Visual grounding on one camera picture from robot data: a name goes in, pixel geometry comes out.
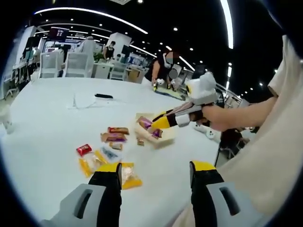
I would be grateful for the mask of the person's right hand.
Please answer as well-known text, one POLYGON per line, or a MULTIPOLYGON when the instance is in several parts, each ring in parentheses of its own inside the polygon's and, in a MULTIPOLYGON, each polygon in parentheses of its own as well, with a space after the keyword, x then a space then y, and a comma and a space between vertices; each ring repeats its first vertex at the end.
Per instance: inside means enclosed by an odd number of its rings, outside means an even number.
POLYGON ((237 109, 224 109, 219 106, 204 106, 202 108, 203 118, 196 121, 197 125, 210 122, 210 127, 217 131, 241 127, 237 117, 237 109))

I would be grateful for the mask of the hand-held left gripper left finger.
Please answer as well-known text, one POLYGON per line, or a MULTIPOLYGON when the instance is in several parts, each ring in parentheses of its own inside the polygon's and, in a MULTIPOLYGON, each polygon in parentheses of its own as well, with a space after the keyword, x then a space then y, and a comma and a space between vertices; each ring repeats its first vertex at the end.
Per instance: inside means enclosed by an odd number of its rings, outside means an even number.
POLYGON ((43 227, 117 227, 121 211, 122 164, 103 165, 61 202, 59 211, 42 220, 43 227))

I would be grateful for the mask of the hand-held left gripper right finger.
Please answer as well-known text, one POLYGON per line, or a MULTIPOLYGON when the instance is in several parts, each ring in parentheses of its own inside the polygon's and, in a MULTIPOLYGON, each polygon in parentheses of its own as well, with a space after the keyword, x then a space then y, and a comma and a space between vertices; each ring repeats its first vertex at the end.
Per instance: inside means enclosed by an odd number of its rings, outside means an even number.
POLYGON ((249 197, 210 163, 190 162, 190 185, 196 227, 257 227, 262 219, 249 197))

